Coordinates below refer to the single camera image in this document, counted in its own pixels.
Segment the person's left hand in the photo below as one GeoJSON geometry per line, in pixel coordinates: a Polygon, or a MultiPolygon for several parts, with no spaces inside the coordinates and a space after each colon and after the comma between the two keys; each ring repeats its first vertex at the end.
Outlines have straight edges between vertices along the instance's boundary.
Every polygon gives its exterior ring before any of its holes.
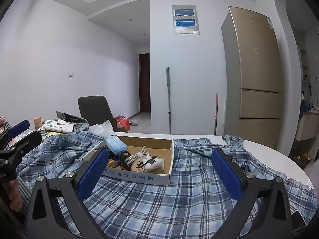
{"type": "Polygon", "coordinates": [[[4,191],[8,195],[10,200],[10,208],[15,212],[19,212],[23,206],[23,200],[18,179],[16,178],[9,182],[3,183],[1,184],[1,187],[4,188],[4,191]]]}

